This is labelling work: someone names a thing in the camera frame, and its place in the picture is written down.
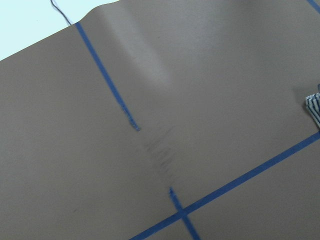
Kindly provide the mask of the striped polo shirt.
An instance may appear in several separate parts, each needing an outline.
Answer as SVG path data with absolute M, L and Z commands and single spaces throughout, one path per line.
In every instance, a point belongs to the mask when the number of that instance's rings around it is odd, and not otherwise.
M 320 94 L 315 93 L 305 98 L 305 106 L 315 124 L 320 127 Z

